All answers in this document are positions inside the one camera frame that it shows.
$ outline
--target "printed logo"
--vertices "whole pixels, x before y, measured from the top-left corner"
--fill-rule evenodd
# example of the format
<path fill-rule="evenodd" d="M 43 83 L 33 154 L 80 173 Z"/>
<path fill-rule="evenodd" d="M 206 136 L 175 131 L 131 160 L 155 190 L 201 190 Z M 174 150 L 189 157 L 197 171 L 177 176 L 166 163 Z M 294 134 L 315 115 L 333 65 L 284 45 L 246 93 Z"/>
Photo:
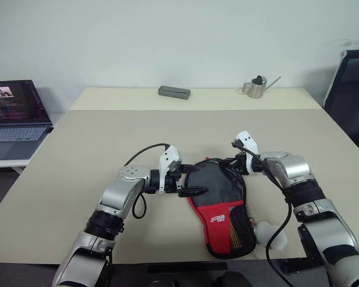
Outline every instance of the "printed logo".
<path fill-rule="evenodd" d="M 211 222 L 211 223 L 213 223 L 213 222 L 215 222 L 215 221 L 217 221 L 217 222 L 225 221 L 225 215 L 224 215 L 224 214 L 218 215 L 218 216 L 212 217 L 212 218 L 210 219 L 210 222 Z"/>

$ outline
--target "laptop keyboard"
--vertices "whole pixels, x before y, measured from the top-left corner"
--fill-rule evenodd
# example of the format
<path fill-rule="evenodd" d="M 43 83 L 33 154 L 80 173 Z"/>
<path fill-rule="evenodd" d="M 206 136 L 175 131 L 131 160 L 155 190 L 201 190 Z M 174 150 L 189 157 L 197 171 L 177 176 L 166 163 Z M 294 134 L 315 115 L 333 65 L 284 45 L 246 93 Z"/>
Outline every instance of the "laptop keyboard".
<path fill-rule="evenodd" d="M 46 127 L 16 127 L 0 129 L 0 142 L 38 141 Z"/>

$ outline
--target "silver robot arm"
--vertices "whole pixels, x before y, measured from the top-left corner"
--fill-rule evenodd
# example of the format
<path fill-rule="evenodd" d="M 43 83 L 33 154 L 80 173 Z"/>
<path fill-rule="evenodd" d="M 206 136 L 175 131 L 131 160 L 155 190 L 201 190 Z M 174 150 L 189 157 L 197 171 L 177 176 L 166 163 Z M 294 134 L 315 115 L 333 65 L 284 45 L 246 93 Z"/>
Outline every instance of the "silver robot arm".
<path fill-rule="evenodd" d="M 180 197 L 194 196 L 206 188 L 183 189 L 182 173 L 196 171 L 194 166 L 181 164 L 174 146 L 162 154 L 159 169 L 124 166 L 116 179 L 104 191 L 84 231 L 80 232 L 57 269 L 52 286 L 99 287 L 111 276 L 111 254 L 115 237 L 123 232 L 124 219 L 142 192 L 178 193 Z"/>
<path fill-rule="evenodd" d="M 240 133 L 239 144 L 252 151 L 257 146 L 247 132 Z M 359 286 L 358 243 L 333 202 L 327 199 L 306 160 L 289 152 L 266 152 L 260 156 L 284 189 L 286 201 L 302 225 L 299 236 L 310 260 L 324 264 L 335 287 Z M 262 172 L 261 164 L 248 157 L 246 174 Z"/>

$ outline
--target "white wall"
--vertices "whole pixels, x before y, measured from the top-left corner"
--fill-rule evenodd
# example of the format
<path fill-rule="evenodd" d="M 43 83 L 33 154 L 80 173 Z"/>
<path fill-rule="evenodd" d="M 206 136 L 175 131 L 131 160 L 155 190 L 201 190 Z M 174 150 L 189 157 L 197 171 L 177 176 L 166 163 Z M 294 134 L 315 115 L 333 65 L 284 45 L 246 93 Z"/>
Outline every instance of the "white wall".
<path fill-rule="evenodd" d="M 50 112 L 85 86 L 239 87 L 257 74 L 321 102 L 359 0 L 0 0 L 0 80 L 30 78 Z"/>

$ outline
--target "table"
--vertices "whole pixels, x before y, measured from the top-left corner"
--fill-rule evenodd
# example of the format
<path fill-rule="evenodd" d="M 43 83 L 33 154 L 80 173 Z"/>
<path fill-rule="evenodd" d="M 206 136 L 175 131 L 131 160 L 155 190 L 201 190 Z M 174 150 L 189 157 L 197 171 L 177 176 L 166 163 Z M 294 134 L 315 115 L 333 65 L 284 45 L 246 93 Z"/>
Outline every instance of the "table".
<path fill-rule="evenodd" d="M 59 121 L 60 117 L 62 116 L 61 113 L 57 114 L 50 114 L 50 120 L 53 124 L 53 126 L 55 127 L 57 122 Z M 41 142 L 41 144 L 38 146 L 38 148 L 35 150 L 34 154 L 31 156 L 31 158 L 26 159 L 26 160 L 0 160 L 0 167 L 11 167 L 12 169 L 14 169 L 17 173 L 22 173 L 22 169 L 21 167 L 25 167 L 27 166 L 33 156 L 38 152 L 38 150 L 40 149 L 40 147 L 43 145 L 43 143 L 45 142 L 45 140 L 48 138 L 49 135 L 47 135 L 44 140 Z"/>
<path fill-rule="evenodd" d="M 303 155 L 359 242 L 359 149 L 304 89 L 270 89 L 261 99 L 195 89 L 184 101 L 156 89 L 87 88 L 1 203 L 0 262 L 60 263 L 119 168 L 141 148 L 169 142 L 184 163 L 231 157 L 238 151 L 230 142 L 243 130 L 261 152 Z M 156 168 L 162 152 L 152 149 L 133 163 Z M 255 220 L 280 224 L 287 213 L 282 194 L 263 175 L 244 178 Z M 130 215 L 116 238 L 115 263 L 215 259 L 186 199 L 146 198 L 146 216 Z M 305 256 L 297 226 L 292 218 L 288 245 L 272 258 Z M 263 258 L 258 246 L 242 259 Z"/>

